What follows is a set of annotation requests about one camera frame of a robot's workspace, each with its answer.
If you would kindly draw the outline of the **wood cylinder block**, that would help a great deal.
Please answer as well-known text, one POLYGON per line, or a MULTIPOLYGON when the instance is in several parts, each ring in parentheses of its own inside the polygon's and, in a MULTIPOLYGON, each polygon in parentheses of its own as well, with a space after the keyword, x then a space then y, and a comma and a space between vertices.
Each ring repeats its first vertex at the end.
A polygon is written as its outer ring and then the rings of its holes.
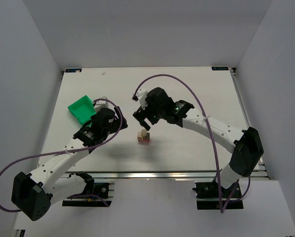
POLYGON ((142 130, 141 130, 141 136, 142 136, 142 137, 146 137, 147 134, 148 134, 148 132, 147 132, 145 129, 142 129, 142 130))

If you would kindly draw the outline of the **green plastic tray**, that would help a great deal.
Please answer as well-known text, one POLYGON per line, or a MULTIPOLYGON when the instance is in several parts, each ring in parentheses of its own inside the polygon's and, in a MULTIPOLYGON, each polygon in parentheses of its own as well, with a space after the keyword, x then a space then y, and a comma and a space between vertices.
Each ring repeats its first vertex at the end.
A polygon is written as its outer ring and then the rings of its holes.
POLYGON ((68 110, 81 125, 84 125, 96 114, 92 101, 87 95, 69 105, 68 110))

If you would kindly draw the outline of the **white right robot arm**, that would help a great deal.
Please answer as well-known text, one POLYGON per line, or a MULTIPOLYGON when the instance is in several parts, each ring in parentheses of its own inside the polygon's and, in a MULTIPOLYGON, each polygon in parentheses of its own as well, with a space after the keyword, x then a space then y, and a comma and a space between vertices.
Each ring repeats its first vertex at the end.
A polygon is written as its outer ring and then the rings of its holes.
POLYGON ((264 153, 255 128, 238 129, 206 117, 187 101, 173 101, 160 87, 151 91, 139 89, 133 100, 140 103, 133 116, 145 130, 150 130, 151 125, 163 119, 169 124, 213 138, 230 152, 229 163, 220 171, 220 178, 216 179, 216 183, 220 183, 225 190, 241 177, 249 177, 264 153))

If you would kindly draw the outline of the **red wood block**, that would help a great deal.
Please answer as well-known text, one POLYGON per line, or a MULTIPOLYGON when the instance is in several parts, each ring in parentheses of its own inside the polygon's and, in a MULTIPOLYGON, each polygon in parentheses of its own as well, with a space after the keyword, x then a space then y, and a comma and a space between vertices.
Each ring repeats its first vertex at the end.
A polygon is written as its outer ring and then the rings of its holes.
POLYGON ((149 143, 150 139, 138 139, 138 142, 140 142, 140 143, 149 143))

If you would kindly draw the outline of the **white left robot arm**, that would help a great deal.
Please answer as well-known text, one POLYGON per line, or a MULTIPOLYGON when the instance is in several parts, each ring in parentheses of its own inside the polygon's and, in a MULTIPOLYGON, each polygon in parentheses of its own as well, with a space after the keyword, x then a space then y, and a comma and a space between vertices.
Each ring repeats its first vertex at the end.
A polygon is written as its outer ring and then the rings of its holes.
POLYGON ((94 191, 91 175, 78 171, 66 179, 61 177, 78 161, 105 144, 112 134, 125 128, 127 121, 118 106, 101 108, 73 135, 63 154, 54 155, 28 174, 20 172, 16 175, 12 202, 32 221, 36 221, 59 201, 72 196, 91 196, 94 191))

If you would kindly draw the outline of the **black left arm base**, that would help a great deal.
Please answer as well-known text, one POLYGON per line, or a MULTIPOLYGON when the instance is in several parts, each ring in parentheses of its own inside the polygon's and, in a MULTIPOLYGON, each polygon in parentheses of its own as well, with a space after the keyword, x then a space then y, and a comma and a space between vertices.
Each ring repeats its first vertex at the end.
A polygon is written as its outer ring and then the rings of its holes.
POLYGON ((98 183, 85 172, 75 173, 86 185, 80 194, 62 201, 64 207, 110 207, 114 194, 113 183, 98 183))

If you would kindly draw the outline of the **wood cube with red square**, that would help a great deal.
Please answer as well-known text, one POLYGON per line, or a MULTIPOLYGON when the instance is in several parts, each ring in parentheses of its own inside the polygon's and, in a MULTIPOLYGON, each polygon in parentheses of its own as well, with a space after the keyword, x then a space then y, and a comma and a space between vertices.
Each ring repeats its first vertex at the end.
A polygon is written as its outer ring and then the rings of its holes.
POLYGON ((142 135, 141 135, 141 132, 138 132, 138 133, 137 133, 137 139, 138 139, 138 140, 142 140, 142 139, 143 139, 143 137, 142 137, 142 135))

